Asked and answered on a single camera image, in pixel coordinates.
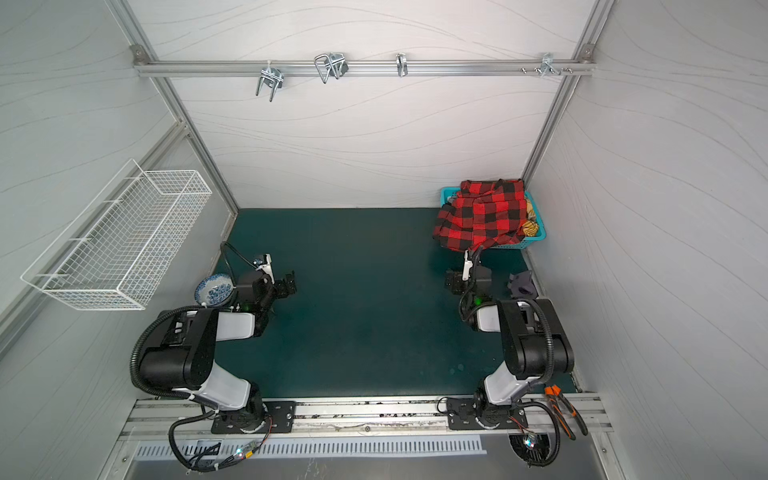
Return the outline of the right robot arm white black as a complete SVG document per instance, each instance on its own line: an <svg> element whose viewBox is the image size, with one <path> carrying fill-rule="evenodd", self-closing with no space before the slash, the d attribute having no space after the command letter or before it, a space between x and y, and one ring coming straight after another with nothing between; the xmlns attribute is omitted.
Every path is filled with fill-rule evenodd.
<svg viewBox="0 0 768 480"><path fill-rule="evenodd" d="M510 297L494 298L492 271L482 264L481 252L465 252L462 268L446 272L445 285L459 297L462 323L501 340L501 363L482 380L472 402L478 426L496 429L522 418L525 395L571 373L575 355L553 303L538 294L532 273L511 275Z"/></svg>

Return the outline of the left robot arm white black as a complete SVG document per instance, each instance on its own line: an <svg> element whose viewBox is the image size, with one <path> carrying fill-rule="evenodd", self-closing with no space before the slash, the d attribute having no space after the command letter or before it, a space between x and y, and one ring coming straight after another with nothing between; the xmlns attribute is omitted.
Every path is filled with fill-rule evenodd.
<svg viewBox="0 0 768 480"><path fill-rule="evenodd" d="M225 342L262 336L276 301L296 294L296 275L278 278L272 258L245 258L202 280L192 306L160 312L137 340L129 361L133 385L155 397L201 406L215 434L289 433L296 404L266 401L256 382L240 378L216 360Z"/></svg>

